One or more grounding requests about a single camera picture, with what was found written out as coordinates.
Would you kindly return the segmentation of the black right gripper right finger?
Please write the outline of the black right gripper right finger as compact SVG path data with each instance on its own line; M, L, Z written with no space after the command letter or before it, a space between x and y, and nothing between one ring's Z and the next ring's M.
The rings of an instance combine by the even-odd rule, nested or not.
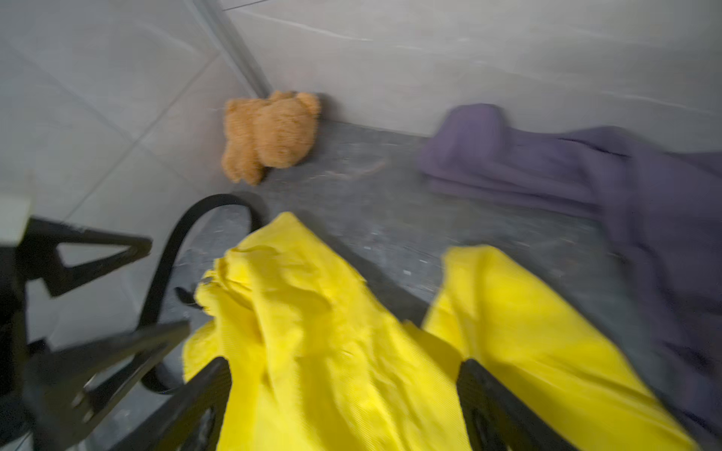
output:
M573 450L479 362L462 362L456 383L474 450Z

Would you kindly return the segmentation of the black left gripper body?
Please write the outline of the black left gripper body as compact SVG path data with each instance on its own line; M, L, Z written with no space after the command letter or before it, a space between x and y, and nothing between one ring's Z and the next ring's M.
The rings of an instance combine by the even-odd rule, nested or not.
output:
M28 359L22 244L1 245L1 445L28 430L23 402Z

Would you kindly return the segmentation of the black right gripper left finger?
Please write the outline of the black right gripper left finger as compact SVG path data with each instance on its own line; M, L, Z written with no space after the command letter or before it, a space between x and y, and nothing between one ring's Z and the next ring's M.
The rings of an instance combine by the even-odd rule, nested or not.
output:
M217 449L231 385L229 363L225 358L217 357L113 448Z

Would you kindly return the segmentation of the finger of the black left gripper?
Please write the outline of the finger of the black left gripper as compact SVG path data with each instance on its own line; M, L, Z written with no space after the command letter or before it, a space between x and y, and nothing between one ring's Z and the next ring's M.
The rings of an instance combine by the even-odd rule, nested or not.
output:
M31 357L24 407L35 450L67 450L101 421L190 333L186 321L156 324Z
M24 280L58 297L150 255L152 239L32 218L24 235Z

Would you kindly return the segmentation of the black leather belt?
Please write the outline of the black leather belt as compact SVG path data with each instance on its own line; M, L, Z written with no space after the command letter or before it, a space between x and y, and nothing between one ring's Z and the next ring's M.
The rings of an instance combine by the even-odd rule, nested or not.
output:
M158 266L150 282L150 288L139 316L137 330L152 327L159 323L165 293L171 280L176 258L192 227L202 216L211 210L227 206L239 206L247 209L250 216L250 226L246 234L260 229L264 226L264 221L267 220L268 210L262 198L250 192L209 195L197 201L184 213L178 223L176 223L165 244ZM176 294L182 304L200 308L195 304L195 301L192 301L190 291L177 287ZM163 362L152 368L142 378L141 383L146 389L150 390L150 392L159 395L170 395L183 384L180 378L171 376L168 366Z

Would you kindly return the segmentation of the yellow trousers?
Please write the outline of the yellow trousers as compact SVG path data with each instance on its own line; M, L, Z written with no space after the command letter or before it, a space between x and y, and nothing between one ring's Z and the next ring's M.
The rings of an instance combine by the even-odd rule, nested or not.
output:
M293 214L224 257L196 292L210 320L184 379L231 368L222 450L467 450L462 362L487 369L580 450L694 450L620 350L492 246L453 247L421 326Z

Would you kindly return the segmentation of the purple jacket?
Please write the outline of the purple jacket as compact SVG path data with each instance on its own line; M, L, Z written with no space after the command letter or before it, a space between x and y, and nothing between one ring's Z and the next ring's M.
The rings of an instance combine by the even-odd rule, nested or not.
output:
M616 127L514 129L490 104L453 109L417 157L434 191L600 222L630 266L671 405L721 436L721 156L669 153Z

